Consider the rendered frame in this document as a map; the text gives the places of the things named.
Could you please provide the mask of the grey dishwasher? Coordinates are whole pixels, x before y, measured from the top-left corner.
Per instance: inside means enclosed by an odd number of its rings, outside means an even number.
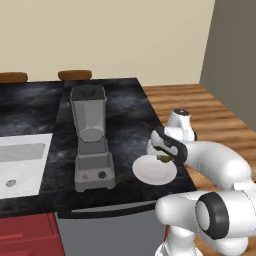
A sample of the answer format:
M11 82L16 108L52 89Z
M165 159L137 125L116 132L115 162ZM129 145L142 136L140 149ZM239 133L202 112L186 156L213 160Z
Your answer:
M152 202L71 211L114 210ZM154 256L165 233L155 210L101 219L59 219L56 213L56 219L66 256Z

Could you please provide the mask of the white round plate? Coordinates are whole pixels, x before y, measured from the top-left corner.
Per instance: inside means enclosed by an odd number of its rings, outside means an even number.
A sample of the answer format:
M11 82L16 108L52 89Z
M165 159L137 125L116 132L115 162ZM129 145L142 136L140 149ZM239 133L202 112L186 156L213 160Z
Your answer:
M143 183L160 186L172 182L177 175L177 167L172 160L163 163L157 159L160 155L143 155L136 159L132 171Z

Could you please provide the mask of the white sink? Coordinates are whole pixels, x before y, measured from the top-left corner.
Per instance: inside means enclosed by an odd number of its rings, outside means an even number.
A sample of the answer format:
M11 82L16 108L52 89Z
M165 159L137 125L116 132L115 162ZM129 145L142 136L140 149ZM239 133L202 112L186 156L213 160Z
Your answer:
M39 194L52 134L0 137L0 199Z

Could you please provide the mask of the red cupboard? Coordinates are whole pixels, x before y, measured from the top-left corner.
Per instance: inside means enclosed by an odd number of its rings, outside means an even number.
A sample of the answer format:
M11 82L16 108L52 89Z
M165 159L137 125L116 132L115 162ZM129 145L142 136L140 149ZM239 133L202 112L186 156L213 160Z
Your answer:
M65 256L55 214L0 219L0 256Z

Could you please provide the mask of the grey blender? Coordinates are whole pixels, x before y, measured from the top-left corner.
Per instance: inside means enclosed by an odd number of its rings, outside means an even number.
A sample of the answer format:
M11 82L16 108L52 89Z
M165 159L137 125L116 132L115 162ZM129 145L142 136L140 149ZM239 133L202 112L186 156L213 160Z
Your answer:
M78 138L75 190L113 189L113 157L106 138L106 95L102 85L81 85L71 90L70 104Z

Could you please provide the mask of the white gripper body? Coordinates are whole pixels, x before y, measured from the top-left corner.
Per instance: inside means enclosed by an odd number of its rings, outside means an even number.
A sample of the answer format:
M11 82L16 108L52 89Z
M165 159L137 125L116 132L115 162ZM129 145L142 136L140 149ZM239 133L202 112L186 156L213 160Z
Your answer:
M156 150L152 144L151 141L148 141L147 144L147 154L148 155L162 155L162 156L166 156L166 153L162 150Z

